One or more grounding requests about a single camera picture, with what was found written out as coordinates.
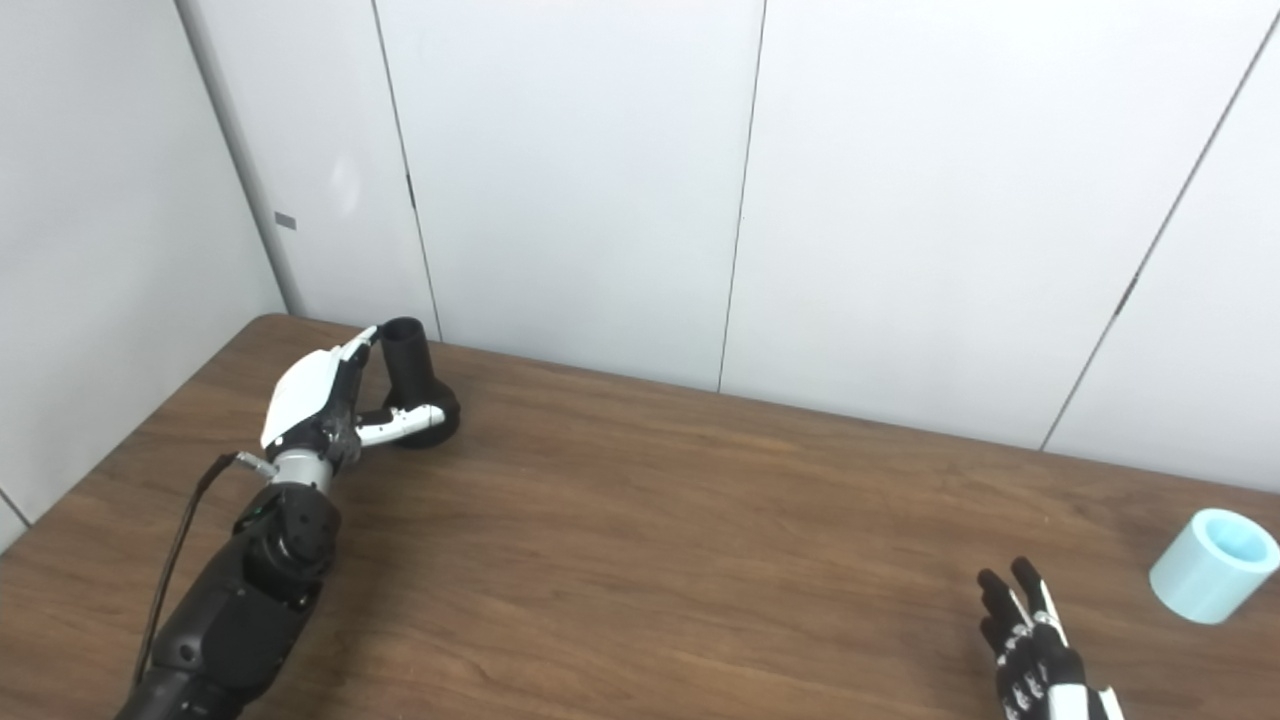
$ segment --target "cup opening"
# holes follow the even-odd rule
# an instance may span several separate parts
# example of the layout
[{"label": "cup opening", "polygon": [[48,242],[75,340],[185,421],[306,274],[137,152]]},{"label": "cup opening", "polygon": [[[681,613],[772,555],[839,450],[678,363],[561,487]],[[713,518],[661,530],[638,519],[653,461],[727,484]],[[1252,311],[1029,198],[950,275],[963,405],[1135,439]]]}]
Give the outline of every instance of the cup opening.
[{"label": "cup opening", "polygon": [[1257,527],[1233,518],[1213,518],[1204,524],[1210,542],[1240,562],[1262,562],[1267,559],[1267,542]]}]

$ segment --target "robotic hand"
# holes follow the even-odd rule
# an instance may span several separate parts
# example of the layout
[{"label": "robotic hand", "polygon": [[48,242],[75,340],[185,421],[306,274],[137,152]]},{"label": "robotic hand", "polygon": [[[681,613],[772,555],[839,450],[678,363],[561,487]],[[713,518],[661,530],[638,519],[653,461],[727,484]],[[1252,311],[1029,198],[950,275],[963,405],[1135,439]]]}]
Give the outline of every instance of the robotic hand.
[{"label": "robotic hand", "polygon": [[[361,374],[379,340],[392,393],[381,410],[357,414]],[[294,363],[268,407],[266,460],[224,455],[197,483],[151,609],[134,687],[116,720],[239,716],[275,680],[333,565],[340,524],[328,498],[333,477],[369,446],[438,445],[457,429],[460,414],[453,392],[431,369],[422,324],[412,318],[366,328]],[[150,629],[186,527],[200,496],[233,461],[269,483],[155,634],[152,650]]]},{"label": "robotic hand", "polygon": [[1012,565],[1030,612],[991,570],[978,574],[982,635],[996,653],[996,693],[1006,720],[1124,720],[1111,688],[1085,684],[1084,661],[1066,643],[1043,578],[1025,557]]}]

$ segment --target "table surface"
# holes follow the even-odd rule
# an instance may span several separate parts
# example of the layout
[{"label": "table surface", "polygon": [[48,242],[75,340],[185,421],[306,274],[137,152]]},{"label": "table surface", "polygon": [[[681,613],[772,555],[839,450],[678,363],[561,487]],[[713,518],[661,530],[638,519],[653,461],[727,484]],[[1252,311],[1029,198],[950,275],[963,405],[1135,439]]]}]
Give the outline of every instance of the table surface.
[{"label": "table surface", "polygon": [[[111,717],[196,478],[349,328],[250,324],[5,555],[0,717]],[[1280,496],[434,346],[463,404],[338,478],[339,561],[250,719],[989,719],[974,575],[1030,556],[1129,720],[1275,717],[1280,583],[1221,626],[1146,570]],[[380,357],[367,404],[385,392]],[[170,598],[259,487],[225,474]]]}]

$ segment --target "light blue cup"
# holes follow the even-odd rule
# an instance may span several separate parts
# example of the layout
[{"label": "light blue cup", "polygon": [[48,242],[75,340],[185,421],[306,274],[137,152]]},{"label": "light blue cup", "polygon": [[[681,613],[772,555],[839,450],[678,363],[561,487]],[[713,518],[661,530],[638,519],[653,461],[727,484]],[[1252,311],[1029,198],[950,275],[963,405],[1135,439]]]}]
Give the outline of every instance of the light blue cup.
[{"label": "light blue cup", "polygon": [[1151,568],[1151,589],[1193,623],[1216,625],[1280,568],[1280,547],[1230,510],[1197,512]]}]

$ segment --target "black cable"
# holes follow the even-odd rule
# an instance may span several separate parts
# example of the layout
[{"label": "black cable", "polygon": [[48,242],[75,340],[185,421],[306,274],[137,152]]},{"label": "black cable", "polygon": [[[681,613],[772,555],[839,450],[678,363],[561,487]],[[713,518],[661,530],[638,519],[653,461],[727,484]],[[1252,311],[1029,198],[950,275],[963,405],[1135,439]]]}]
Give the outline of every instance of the black cable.
[{"label": "black cable", "polygon": [[178,562],[178,553],[182,552],[182,543],[187,539],[191,520],[196,516],[196,507],[200,505],[200,498],[205,496],[209,486],[214,484],[214,478],[220,475],[234,461],[236,454],[219,455],[218,460],[214,460],[214,464],[196,482],[196,489],[192,491],[191,500],[187,501],[187,510],[182,514],[182,521],[178,523],[178,533],[173,538],[173,547],[169,548],[169,557],[165,559],[164,569],[160,570],[156,594],[151,598],[147,626],[142,630],[142,647],[138,648],[138,660],[133,664],[133,687],[138,687],[142,683],[142,674],[147,669],[147,657],[151,655],[151,642],[155,639],[156,623],[160,621],[160,610],[164,606],[165,591],[169,588],[169,578],[173,575],[173,566]]}]

